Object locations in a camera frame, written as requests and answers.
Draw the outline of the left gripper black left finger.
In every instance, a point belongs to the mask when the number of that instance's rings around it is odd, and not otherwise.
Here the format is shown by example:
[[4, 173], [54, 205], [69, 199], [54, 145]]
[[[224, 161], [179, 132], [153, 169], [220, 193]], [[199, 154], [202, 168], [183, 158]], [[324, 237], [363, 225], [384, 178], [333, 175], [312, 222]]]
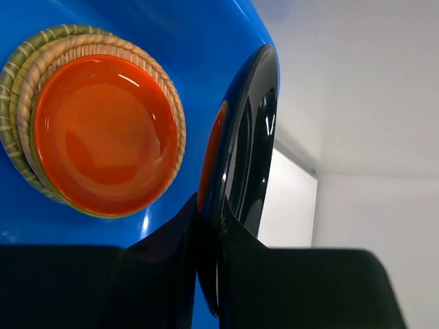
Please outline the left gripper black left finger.
[[2, 328], [190, 328], [196, 198], [133, 246], [4, 245]]

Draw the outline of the large tan woven tray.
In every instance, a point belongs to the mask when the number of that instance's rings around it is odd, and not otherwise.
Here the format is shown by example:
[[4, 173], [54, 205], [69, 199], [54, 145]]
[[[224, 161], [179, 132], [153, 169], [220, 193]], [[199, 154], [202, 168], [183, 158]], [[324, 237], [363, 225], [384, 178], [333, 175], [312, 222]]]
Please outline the large tan woven tray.
[[35, 171], [36, 163], [35, 160], [32, 160], [32, 152], [29, 148], [29, 120], [39, 92], [49, 78], [62, 66], [72, 60], [92, 54], [114, 55], [138, 66], [152, 78], [168, 101], [172, 117], [176, 122], [178, 146], [176, 159], [171, 164], [171, 173], [165, 180], [165, 186], [158, 192], [162, 195], [176, 178], [185, 154], [187, 132], [182, 102], [168, 74], [150, 54], [111, 33], [109, 35], [82, 34], [62, 38], [51, 43], [33, 61], [21, 84], [19, 102], [16, 107], [16, 122], [21, 147], [27, 162], [40, 180], [40, 173]]

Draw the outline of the orange plate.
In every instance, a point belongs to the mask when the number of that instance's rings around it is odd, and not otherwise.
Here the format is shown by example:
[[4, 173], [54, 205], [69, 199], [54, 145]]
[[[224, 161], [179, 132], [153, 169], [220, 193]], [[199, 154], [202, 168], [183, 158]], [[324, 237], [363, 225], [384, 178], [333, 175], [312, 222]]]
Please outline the orange plate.
[[122, 215], [160, 195], [176, 159], [176, 122], [144, 70], [117, 56], [78, 58], [49, 78], [34, 111], [41, 165], [72, 204]]

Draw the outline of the small green-rimmed bamboo tray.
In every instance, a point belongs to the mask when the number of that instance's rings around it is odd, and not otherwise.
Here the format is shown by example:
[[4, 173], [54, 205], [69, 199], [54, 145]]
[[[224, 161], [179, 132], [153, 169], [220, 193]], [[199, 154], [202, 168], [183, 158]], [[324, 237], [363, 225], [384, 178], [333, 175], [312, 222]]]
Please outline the small green-rimmed bamboo tray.
[[24, 180], [46, 197], [63, 201], [46, 188], [29, 166], [19, 137], [16, 122], [16, 107], [19, 102], [21, 84], [29, 68], [51, 43], [68, 36], [103, 34], [110, 32], [90, 25], [63, 24], [41, 30], [23, 41], [10, 55], [1, 71], [1, 144], [14, 168]]

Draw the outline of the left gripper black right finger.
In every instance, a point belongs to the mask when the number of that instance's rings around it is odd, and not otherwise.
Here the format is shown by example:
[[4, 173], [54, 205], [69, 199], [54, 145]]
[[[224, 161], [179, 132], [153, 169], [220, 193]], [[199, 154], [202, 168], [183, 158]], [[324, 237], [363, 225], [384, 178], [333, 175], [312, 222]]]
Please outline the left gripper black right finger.
[[404, 328], [381, 261], [365, 249], [271, 248], [216, 207], [221, 328]]

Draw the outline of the black plate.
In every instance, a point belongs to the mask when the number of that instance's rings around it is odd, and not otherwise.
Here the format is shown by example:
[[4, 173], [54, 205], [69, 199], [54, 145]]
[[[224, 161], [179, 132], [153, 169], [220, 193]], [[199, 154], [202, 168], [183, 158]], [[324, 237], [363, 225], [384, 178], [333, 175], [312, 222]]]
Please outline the black plate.
[[236, 221], [259, 232], [274, 148], [278, 57], [262, 45], [240, 68], [217, 113], [204, 158], [196, 215], [198, 278], [212, 316], [219, 317], [220, 241]]

